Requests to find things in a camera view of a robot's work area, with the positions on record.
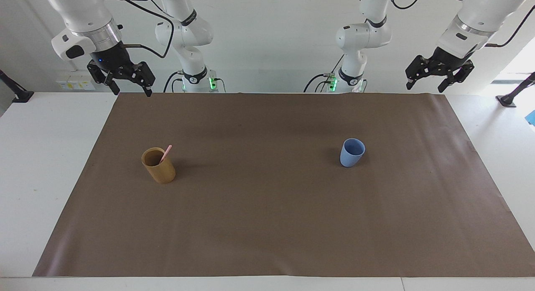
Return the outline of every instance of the yellow cup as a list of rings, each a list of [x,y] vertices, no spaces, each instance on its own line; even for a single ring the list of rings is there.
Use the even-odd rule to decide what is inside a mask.
[[[160,163],[165,152],[162,148],[150,148],[141,156],[141,162],[149,171],[150,176],[160,184],[170,183],[176,176],[176,171],[169,157]]]

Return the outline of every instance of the metal ring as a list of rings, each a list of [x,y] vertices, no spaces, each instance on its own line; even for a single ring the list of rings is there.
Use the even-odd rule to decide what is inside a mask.
[[[484,31],[480,31],[480,30],[477,30],[476,28],[472,28],[471,26],[468,26],[466,23],[463,23],[461,21],[461,19],[459,18],[459,16],[455,16],[455,18],[453,19],[453,22],[463,31],[467,32],[467,33],[470,33],[470,34],[474,34],[474,35],[479,35],[479,36],[492,36],[495,34],[495,32],[484,32]]]
[[[96,51],[105,51],[107,49],[111,49],[121,41],[121,32],[119,31],[119,28],[115,22],[113,22],[113,19],[98,30],[83,33],[72,33],[76,36],[85,36],[91,39],[91,41],[93,41],[95,44]]]

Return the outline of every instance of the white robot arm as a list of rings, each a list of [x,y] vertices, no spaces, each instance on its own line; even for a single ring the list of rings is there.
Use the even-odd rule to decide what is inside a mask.
[[[164,10],[173,17],[175,37],[171,43],[178,55],[184,74],[186,92],[212,92],[215,72],[204,64],[202,53],[195,46],[208,45],[214,39],[210,24],[197,16],[190,0],[162,0]],[[171,25],[159,23],[155,28],[156,38],[166,45],[171,34]]]
[[[462,83],[474,69],[470,56],[484,47],[525,0],[460,0],[463,7],[440,37],[433,55],[417,56],[407,67],[407,89],[421,78],[446,76],[438,89]]]
[[[367,57],[362,49],[374,49],[390,43],[392,30],[386,21],[386,9],[390,0],[362,0],[361,11],[365,23],[351,24],[338,30],[336,43],[344,53],[344,63],[336,73],[333,92],[351,92],[362,83]]]
[[[52,39],[52,46],[63,60],[90,54],[87,68],[96,83],[119,87],[113,79],[126,79],[140,85],[147,96],[155,77],[145,62],[134,64],[126,52],[119,30],[103,0],[48,0],[65,23],[65,30]]]

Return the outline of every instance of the blue cup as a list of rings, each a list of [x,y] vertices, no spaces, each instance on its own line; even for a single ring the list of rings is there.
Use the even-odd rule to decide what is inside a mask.
[[[365,152],[366,147],[363,142],[356,138],[346,139],[344,146],[342,146],[342,152],[340,153],[340,163],[346,168],[353,167]]]

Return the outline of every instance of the table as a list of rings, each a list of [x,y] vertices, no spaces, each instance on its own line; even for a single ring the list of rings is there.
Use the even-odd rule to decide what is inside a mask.
[[[493,98],[448,95],[453,109],[535,246],[535,133]],[[115,96],[36,93],[0,118],[0,290],[531,290],[527,279],[431,278],[30,278]]]

